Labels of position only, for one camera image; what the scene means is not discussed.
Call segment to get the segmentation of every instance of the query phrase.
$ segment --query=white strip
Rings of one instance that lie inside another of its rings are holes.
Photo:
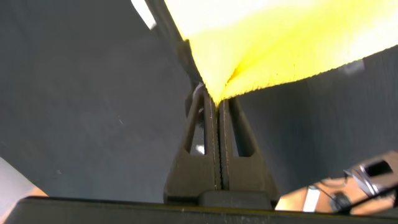
[[[145,24],[147,24],[147,27],[150,29],[154,28],[156,22],[152,13],[150,13],[145,0],[131,0],[131,3],[136,8],[138,14],[144,20]]]
[[[320,191],[315,187],[309,186],[307,196],[305,197],[303,212],[315,212],[318,204]]]

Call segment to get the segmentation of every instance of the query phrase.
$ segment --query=gray surface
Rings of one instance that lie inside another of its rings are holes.
[[[51,196],[162,201],[189,81],[129,0],[0,1],[0,156]],[[396,149],[398,59],[241,96],[282,193]]]
[[[0,2],[0,155],[52,196],[159,202],[185,74],[129,0]]]
[[[240,96],[283,192],[398,149],[398,47],[364,65]]]

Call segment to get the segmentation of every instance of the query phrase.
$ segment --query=black clamp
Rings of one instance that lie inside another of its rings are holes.
[[[190,149],[202,108],[205,155],[193,156]],[[239,157],[232,151],[232,127]],[[277,187],[238,99],[224,100],[217,110],[205,87],[197,89],[185,135],[164,188],[164,202],[271,208],[278,199]]]

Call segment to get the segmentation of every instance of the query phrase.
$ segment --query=yellow cloth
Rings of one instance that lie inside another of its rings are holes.
[[[279,0],[249,9],[245,0],[230,1],[235,12],[242,4],[238,19],[228,14],[228,7],[206,15],[198,12],[209,10],[205,7],[166,2],[183,38],[190,40],[216,104],[311,77],[398,44],[398,0]],[[207,20],[193,22],[198,13]],[[211,14],[229,16],[211,24]],[[192,25],[203,27],[195,30]]]

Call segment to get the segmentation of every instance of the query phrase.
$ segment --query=yellow fabric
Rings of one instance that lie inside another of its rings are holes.
[[[190,39],[193,58],[216,104],[398,44],[398,0],[314,0],[303,1],[304,6],[280,2],[194,32],[185,32],[192,20],[178,16],[179,11],[188,15],[187,8],[167,2],[179,31]]]

